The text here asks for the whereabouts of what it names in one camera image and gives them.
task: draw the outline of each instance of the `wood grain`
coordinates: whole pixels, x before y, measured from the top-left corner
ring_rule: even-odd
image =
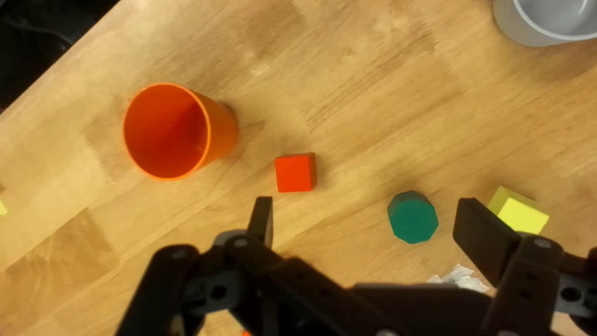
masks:
[[[111,334],[161,244],[201,250],[273,194],[275,243],[342,286],[425,282],[454,263],[460,196],[497,185],[551,215],[546,237],[594,244],[597,43],[523,48],[488,0],[128,0],[0,116],[0,334]],[[182,181],[139,174],[120,144],[139,88],[178,82],[231,110],[236,149]],[[318,187],[275,194],[272,160],[316,153]],[[391,237],[415,188],[432,241]],[[579,334],[564,317],[563,334]],[[225,315],[203,334],[238,334]]]

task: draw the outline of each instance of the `block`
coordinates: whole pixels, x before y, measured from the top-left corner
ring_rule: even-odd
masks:
[[[438,226],[432,203],[413,190],[395,194],[387,216],[393,235],[408,244],[428,241]]]
[[[548,215],[536,209],[536,203],[518,192],[499,187],[486,209],[494,213],[501,222],[505,222],[514,231],[540,233]]]
[[[5,205],[1,203],[1,200],[0,200],[0,216],[5,216],[7,215],[7,209],[5,209]]]
[[[275,159],[275,183],[279,192],[313,190],[316,183],[314,155],[296,153]]]

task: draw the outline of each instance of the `orange cup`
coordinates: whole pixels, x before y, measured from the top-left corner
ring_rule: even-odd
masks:
[[[176,84],[152,84],[132,99],[124,146],[148,175],[176,179],[227,155],[238,140],[234,116]]]

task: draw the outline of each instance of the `yellow cube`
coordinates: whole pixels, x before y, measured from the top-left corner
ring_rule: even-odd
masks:
[[[536,235],[548,220],[548,215],[538,211],[533,200],[503,187],[495,190],[486,207],[514,231]]]
[[[0,216],[5,216],[7,215],[7,209],[5,205],[0,202]]]

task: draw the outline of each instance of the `cup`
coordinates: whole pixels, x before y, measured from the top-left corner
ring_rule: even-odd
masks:
[[[124,146],[137,168],[176,179],[227,155],[238,140],[234,116],[188,88],[160,82],[133,95],[124,116]]]
[[[527,47],[597,37],[594,0],[492,0],[499,30]]]

